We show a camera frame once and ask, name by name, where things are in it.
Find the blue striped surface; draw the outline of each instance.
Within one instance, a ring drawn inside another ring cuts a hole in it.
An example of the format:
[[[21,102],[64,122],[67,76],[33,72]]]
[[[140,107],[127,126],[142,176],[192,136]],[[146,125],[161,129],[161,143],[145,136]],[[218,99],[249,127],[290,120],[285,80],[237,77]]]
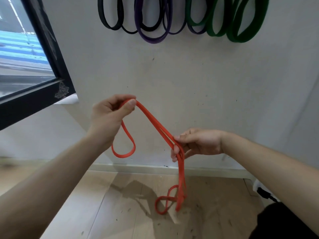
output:
[[[36,35],[0,31],[0,58],[49,64]]]

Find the person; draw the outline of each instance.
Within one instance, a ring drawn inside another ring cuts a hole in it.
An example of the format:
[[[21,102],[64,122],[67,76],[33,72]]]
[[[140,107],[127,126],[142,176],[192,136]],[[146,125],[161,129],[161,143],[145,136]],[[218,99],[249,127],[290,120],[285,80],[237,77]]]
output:
[[[41,237],[90,165],[111,146],[122,119],[134,110],[135,99],[114,95],[95,104],[85,137],[0,197],[1,238]],[[285,216],[273,217],[269,213],[276,211],[267,212],[268,206],[258,216],[251,238],[276,238],[280,230],[285,238],[298,238],[298,233],[302,238],[319,235],[319,170],[230,132],[191,128],[174,139],[182,145],[185,158],[229,155],[287,206],[285,210],[276,207]],[[175,145],[173,161],[178,152]]]

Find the person's right forearm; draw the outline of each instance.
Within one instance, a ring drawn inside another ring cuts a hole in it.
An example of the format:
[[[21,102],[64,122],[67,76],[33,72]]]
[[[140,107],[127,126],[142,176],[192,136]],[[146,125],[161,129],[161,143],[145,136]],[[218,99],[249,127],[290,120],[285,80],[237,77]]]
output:
[[[233,133],[222,149],[319,235],[319,170]]]

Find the person's left forearm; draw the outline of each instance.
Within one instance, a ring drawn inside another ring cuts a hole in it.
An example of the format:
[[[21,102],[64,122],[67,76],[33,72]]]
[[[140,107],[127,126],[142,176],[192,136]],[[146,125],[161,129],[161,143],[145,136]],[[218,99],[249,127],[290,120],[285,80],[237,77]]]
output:
[[[1,196],[2,238],[39,238],[102,152],[85,137]]]

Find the baseboard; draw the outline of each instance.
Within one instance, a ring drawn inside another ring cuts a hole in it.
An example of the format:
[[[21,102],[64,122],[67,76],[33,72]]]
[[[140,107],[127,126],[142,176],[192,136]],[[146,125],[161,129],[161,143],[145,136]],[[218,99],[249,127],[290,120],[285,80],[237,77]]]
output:
[[[14,158],[0,158],[0,165],[31,165],[40,166],[48,162],[44,159],[18,160]],[[144,173],[144,174],[169,174],[177,175],[178,167],[166,167],[155,165],[135,165],[135,164],[93,164],[89,170],[106,172]],[[245,178],[253,180],[254,177],[245,169],[213,169],[185,167],[187,176],[225,177],[225,178]]]

